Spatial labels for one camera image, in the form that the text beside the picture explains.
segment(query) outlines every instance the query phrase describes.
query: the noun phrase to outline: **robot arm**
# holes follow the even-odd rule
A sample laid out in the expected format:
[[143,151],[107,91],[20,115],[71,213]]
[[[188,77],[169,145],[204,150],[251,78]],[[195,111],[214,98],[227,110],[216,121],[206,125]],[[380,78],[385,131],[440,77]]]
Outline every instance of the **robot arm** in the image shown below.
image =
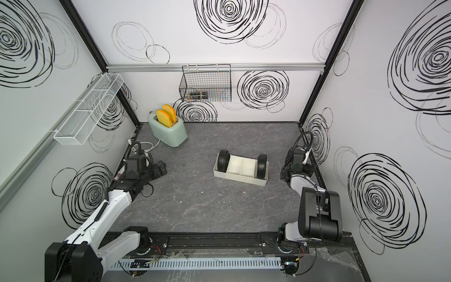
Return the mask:
[[103,274],[127,253],[150,245],[146,227],[129,227],[116,239],[99,249],[99,245],[117,217],[128,207],[149,181],[165,174],[166,164],[152,164],[141,150],[126,152],[125,171],[108,188],[108,198],[74,233],[62,243],[53,243],[45,254],[45,281],[100,281]]
[[[304,136],[309,144],[298,145]],[[288,151],[281,171],[281,179],[301,196],[298,221],[284,224],[279,241],[298,242],[313,238],[340,241],[341,225],[340,197],[337,192],[325,190],[310,180],[315,168],[306,163],[314,136],[310,131],[302,133]]]

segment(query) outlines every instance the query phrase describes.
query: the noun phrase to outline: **white wire basket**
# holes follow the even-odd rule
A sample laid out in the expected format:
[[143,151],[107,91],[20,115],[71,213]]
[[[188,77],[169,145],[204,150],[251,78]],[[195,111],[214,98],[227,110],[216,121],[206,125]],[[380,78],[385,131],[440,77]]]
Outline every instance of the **white wire basket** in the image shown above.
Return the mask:
[[53,138],[61,145],[83,145],[123,84],[120,74],[102,74]]

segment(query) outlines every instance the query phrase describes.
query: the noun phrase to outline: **black frame edge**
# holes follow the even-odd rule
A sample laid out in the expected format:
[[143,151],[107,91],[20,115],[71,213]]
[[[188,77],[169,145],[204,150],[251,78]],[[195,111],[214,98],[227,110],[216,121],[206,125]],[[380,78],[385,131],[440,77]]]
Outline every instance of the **black frame edge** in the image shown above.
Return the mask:
[[[97,47],[96,43],[94,42],[94,39],[92,38],[91,34],[87,30],[82,18],[80,17],[80,14],[78,14],[77,9],[75,8],[74,4],[71,0],[59,0],[61,6],[63,6],[64,11],[66,12],[67,16],[69,17],[72,24],[77,29],[78,34],[82,38],[83,42],[85,43],[86,47],[88,48],[89,52],[91,53],[92,57],[96,61],[97,65],[99,66],[100,70],[102,72],[108,72],[108,69],[106,68],[107,63],[105,61],[105,58],[103,58],[102,53],[100,52],[100,49]],[[129,115],[130,119],[132,120],[135,127],[139,127],[140,122],[138,120],[138,117],[136,116],[135,112],[133,111],[133,108],[130,106],[129,101],[127,101],[127,98],[124,95],[124,92],[122,89],[119,89],[119,91],[116,94],[118,100],[124,107],[125,111]]]
[[360,8],[362,7],[364,1],[365,0],[354,0],[352,2],[348,14],[346,15],[345,21],[343,22],[340,31],[338,32],[337,38],[335,39],[335,42],[332,45],[331,52],[327,57],[326,67],[324,68],[324,71],[319,75],[318,80],[316,81],[315,86],[313,87],[313,91],[310,94],[310,97],[308,98],[307,104],[305,105],[304,111],[302,112],[301,118],[299,119],[299,127],[302,127],[304,125],[304,122],[307,120],[307,116],[310,113],[316,98],[321,92],[322,86],[324,85],[324,82],[326,81],[326,78],[329,75],[329,72],[332,66],[334,65],[334,62],[338,54],[340,53],[341,46],[345,42],[349,30],[351,30],[351,27],[354,24],[354,20],[357,17],[357,14],[359,13]]

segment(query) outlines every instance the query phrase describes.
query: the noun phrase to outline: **white tray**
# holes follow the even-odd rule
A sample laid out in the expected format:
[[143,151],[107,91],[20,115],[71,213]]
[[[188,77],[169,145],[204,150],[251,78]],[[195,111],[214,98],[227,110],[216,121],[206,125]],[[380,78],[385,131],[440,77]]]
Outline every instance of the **white tray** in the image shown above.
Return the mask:
[[257,176],[257,160],[246,157],[238,157],[230,155],[229,165],[226,172],[218,171],[218,157],[216,156],[213,174],[215,177],[265,186],[268,181],[269,162],[266,162],[266,172],[264,179],[255,178]]

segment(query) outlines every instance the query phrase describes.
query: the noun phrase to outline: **black wire basket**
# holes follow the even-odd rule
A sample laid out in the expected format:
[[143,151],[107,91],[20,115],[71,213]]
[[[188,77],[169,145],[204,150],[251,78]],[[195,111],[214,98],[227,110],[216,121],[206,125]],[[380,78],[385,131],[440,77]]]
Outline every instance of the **black wire basket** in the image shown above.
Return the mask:
[[182,101],[232,101],[230,65],[185,65],[182,70],[179,86]]

